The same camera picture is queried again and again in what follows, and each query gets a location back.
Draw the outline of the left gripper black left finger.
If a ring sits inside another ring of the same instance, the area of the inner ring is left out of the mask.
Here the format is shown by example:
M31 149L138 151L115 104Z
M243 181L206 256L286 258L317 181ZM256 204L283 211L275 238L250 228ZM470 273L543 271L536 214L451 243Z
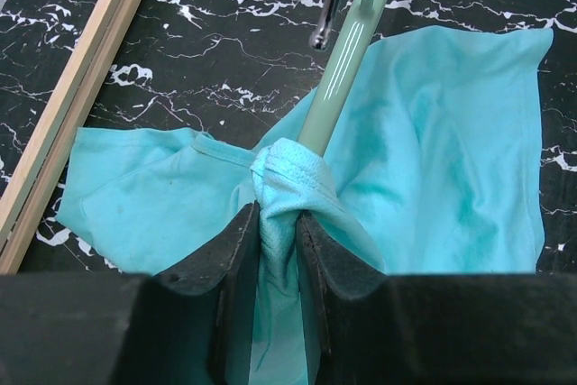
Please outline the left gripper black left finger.
M156 276L3 276L2 383L247 383L259 210Z

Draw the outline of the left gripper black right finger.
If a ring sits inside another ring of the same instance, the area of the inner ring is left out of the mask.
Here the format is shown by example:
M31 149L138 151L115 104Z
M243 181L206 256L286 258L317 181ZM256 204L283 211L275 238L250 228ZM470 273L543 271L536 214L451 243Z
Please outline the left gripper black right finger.
M573 384L573 275L387 276L296 225L313 384Z

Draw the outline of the teal t shirt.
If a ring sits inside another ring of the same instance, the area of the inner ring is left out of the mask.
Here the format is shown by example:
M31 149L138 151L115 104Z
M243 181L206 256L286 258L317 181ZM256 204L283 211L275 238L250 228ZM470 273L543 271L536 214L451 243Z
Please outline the teal t shirt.
M430 26L373 43L323 156L297 141L311 96L249 150L188 128L82 128L57 221L120 270L156 274L257 202L250 381L304 384L294 250L304 210L386 274L535 271L537 70L553 39Z

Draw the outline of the green plastic hanger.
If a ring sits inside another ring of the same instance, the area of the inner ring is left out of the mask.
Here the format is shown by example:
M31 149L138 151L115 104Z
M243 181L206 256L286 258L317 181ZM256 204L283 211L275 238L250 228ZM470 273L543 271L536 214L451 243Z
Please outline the green plastic hanger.
M322 157L388 0L353 0L316 89L298 142Z

